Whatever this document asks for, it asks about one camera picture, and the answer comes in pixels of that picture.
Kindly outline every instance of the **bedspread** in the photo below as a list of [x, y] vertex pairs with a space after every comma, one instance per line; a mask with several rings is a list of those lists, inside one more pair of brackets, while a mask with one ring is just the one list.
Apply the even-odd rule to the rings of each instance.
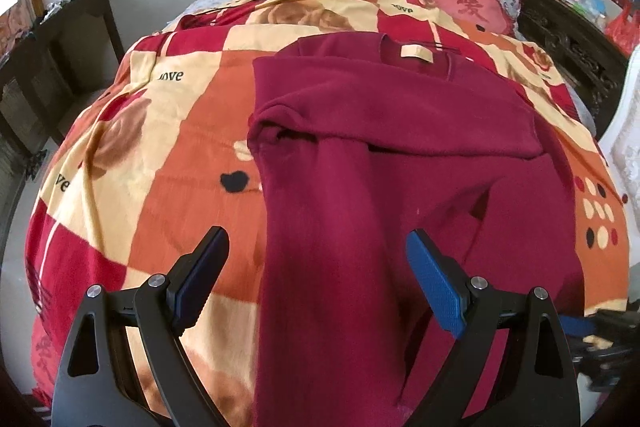
[[[266, 242], [262, 186], [246, 144], [252, 62], [300, 37], [344, 30], [455, 50], [511, 79], [553, 126], [574, 177], [584, 296], [569, 297], [584, 299], [586, 311], [624, 307], [622, 201], [542, 49], [454, 20], [429, 0], [234, 0], [132, 46], [113, 86], [79, 116], [48, 167], [26, 241], [40, 396], [52, 393], [56, 360], [88, 286], [140, 285], [221, 225], [230, 236], [228, 262], [181, 340], [232, 427], [252, 424]], [[162, 411], [136, 330], [129, 339], [150, 405]]]

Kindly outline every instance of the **plastic bag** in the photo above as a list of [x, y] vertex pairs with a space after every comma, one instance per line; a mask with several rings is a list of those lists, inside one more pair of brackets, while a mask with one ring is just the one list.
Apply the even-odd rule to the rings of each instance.
[[594, 19], [601, 13], [607, 13], [607, 7], [603, 0], [580, 0], [579, 2], [593, 15]]
[[629, 19], [632, 6], [628, 5], [622, 13], [613, 19], [604, 30], [605, 35], [627, 57], [631, 55], [635, 47], [640, 44], [640, 10], [636, 10]]

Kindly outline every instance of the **metal screw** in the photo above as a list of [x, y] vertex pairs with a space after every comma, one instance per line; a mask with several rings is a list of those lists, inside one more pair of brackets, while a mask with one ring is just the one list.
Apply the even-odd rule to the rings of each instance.
[[538, 299], [543, 301], [549, 296], [549, 292], [546, 291], [544, 288], [541, 288], [540, 286], [538, 286], [536, 289], [533, 290], [533, 295], [535, 295]]
[[484, 290], [487, 286], [489, 286], [489, 283], [484, 277], [476, 275], [474, 277], [471, 277], [471, 286], [473, 286], [476, 290]]
[[86, 294], [88, 297], [97, 297], [98, 295], [100, 295], [100, 292], [102, 291], [102, 288], [100, 288], [99, 284], [94, 284], [93, 286], [90, 286], [89, 289], [86, 291]]
[[152, 288], [158, 288], [158, 286], [162, 286], [164, 284], [164, 275], [161, 273], [156, 273], [149, 277], [149, 286]]

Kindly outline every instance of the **red plastic bag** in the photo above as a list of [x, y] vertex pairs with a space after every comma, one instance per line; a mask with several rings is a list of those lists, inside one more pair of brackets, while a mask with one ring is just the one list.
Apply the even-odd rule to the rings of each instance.
[[631, 56], [633, 50], [640, 43], [640, 10], [636, 10], [633, 17], [629, 19], [631, 10], [632, 5], [629, 3], [604, 30], [609, 40], [619, 47], [627, 57]]

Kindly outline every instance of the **wooden table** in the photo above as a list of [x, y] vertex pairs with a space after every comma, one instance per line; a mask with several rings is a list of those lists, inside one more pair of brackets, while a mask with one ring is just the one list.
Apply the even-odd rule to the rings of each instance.
[[[118, 63], [120, 63], [124, 57], [124, 49], [113, 19], [109, 0], [72, 0], [57, 13], [36, 26], [32, 34], [19, 41], [11, 50], [8, 60], [0, 66], [0, 100], [2, 97], [1, 88], [15, 79], [29, 106], [43, 124], [46, 133], [58, 145], [62, 143], [64, 136], [58, 129], [57, 122], [50, 115], [50, 112], [36, 93], [32, 80], [36, 74], [46, 67], [46, 54], [48, 51], [72, 93], [79, 94], [81, 92], [81, 84], [76, 78], [69, 60], [62, 51], [58, 37], [71, 21], [82, 14], [100, 17], [104, 20], [113, 51], [116, 54]], [[0, 114], [0, 134], [6, 138], [10, 146], [25, 162], [29, 162], [33, 154], [15, 134], [15, 131], [2, 114]]]
[[589, 20], [561, 0], [522, 0], [518, 28], [579, 83], [596, 123], [596, 138], [618, 108], [628, 58]]

